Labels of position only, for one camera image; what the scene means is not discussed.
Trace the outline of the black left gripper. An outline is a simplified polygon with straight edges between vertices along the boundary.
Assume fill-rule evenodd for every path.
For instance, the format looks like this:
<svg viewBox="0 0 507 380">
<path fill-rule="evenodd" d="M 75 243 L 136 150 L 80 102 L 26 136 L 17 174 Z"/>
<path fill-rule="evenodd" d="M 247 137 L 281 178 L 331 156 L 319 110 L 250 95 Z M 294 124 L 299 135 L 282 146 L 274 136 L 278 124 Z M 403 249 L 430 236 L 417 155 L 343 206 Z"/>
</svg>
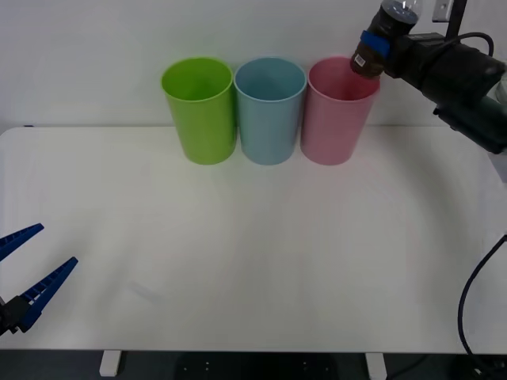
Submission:
<svg viewBox="0 0 507 380">
<path fill-rule="evenodd" d="M 0 261 L 43 229 L 44 226 L 37 223 L 1 237 Z M 1 335 L 6 332 L 14 334 L 18 330 L 26 333 L 30 330 L 77 263 L 78 259 L 73 256 L 24 293 L 15 296 L 7 303 L 1 301 Z"/>
</svg>

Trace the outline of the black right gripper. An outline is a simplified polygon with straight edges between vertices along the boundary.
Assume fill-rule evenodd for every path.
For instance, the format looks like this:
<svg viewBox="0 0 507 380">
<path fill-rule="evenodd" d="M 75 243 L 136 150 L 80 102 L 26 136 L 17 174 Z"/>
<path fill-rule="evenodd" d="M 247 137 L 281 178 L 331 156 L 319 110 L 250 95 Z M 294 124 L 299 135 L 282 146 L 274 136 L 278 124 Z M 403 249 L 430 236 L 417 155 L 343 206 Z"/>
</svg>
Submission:
<svg viewBox="0 0 507 380">
<path fill-rule="evenodd" d="M 400 36 L 389 40 L 364 30 L 360 36 L 359 56 L 378 55 L 386 59 L 384 72 L 418 90 L 446 90 L 439 67 L 440 57 L 448 50 L 445 38 L 437 32 Z"/>
</svg>

